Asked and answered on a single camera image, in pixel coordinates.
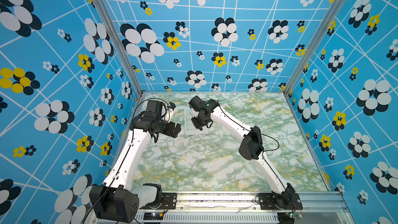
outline blue patterned wallpaper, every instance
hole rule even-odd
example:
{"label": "blue patterned wallpaper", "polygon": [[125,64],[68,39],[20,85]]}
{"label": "blue patterned wallpaper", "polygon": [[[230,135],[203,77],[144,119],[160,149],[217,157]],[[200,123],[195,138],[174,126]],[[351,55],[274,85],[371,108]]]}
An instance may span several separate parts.
{"label": "blue patterned wallpaper", "polygon": [[80,223],[137,94],[92,0],[0,0],[0,223]]}
{"label": "blue patterned wallpaper", "polygon": [[396,223],[398,0],[346,0],[287,92],[356,223]]}
{"label": "blue patterned wallpaper", "polygon": [[333,2],[105,1],[145,91],[283,90]]}

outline marble tabletop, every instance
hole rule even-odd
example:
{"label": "marble tabletop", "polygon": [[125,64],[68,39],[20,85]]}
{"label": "marble tabletop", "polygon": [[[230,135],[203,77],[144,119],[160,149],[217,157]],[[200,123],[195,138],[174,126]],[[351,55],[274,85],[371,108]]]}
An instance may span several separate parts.
{"label": "marble tabletop", "polygon": [[[327,191],[306,142],[282,93],[146,93],[145,98],[161,98],[177,106],[172,121],[180,123],[177,138],[159,135],[144,151],[133,188],[157,183],[164,191],[270,191],[258,169],[238,152],[241,140],[218,123],[207,134],[185,133],[184,108],[194,96],[217,99],[234,117],[280,143],[267,152],[280,174],[296,191]],[[266,150],[274,140],[263,136]]]}

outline robotic arm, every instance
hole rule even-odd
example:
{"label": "robotic arm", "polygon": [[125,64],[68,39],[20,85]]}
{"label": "robotic arm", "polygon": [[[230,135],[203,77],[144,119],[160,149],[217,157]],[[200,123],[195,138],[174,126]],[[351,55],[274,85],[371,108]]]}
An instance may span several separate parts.
{"label": "robotic arm", "polygon": [[160,101],[148,101],[147,109],[134,117],[130,124],[127,142],[120,153],[112,171],[101,186],[93,186],[90,200],[97,218],[130,223],[137,210],[147,204],[159,206],[162,201],[162,187],[146,183],[137,192],[132,193],[132,181],[143,151],[159,133],[176,138],[181,125],[170,122],[176,105],[165,106]]}
{"label": "robotic arm", "polygon": [[294,202],[296,207],[302,209],[299,195],[296,194],[290,183],[283,179],[264,152],[260,128],[257,126],[250,127],[242,123],[213,99],[202,101],[198,96],[195,96],[189,102],[189,107],[193,116],[192,123],[197,129],[202,130],[204,126],[210,128],[215,121],[242,140],[239,153],[245,159],[252,160],[266,178],[278,207],[291,208],[292,202]]}

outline black mounting plate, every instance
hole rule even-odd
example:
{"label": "black mounting plate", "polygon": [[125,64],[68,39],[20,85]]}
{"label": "black mounting plate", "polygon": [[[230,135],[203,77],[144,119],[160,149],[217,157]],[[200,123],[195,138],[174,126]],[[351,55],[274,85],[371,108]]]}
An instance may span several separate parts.
{"label": "black mounting plate", "polygon": [[[273,193],[259,193],[258,196],[259,196],[259,199],[256,200],[257,203],[261,202],[261,200],[263,200],[263,202],[260,203],[260,207],[262,210],[286,209],[289,212],[292,210],[292,205],[290,203],[291,201],[289,201],[289,203],[283,207],[283,206],[281,206],[281,204],[283,204],[284,202],[281,199],[278,199],[277,197],[275,197],[275,195]],[[295,193],[292,196],[292,201],[296,205],[297,209],[302,209],[301,200],[297,193]]]}
{"label": "black mounting plate", "polygon": [[169,206],[165,206],[164,202],[161,202],[160,206],[157,207],[156,209],[149,207],[150,204],[147,204],[145,206],[143,206],[140,209],[150,209],[153,210],[154,212],[156,211],[164,211],[164,209],[167,209],[167,207],[169,209],[176,209],[176,202],[177,202],[177,193],[164,193],[162,192],[162,200],[166,199],[167,201],[169,201]]}

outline green and white marble surface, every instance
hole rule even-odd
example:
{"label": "green and white marble surface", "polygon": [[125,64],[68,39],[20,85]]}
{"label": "green and white marble surface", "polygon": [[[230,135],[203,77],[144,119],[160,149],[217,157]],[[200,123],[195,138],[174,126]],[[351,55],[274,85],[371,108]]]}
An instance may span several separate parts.
{"label": "green and white marble surface", "polygon": [[[315,162],[282,93],[147,93],[148,98],[174,102],[178,111],[172,121],[180,123],[177,138],[159,135],[144,151],[134,176],[133,190],[143,183],[157,183],[164,191],[270,191],[264,177],[238,152],[241,140],[218,123],[207,134],[187,135],[184,107],[195,95],[217,99],[233,116],[276,138],[280,148],[267,152],[281,175],[296,191],[326,191]],[[263,136],[266,150],[276,148]]]}

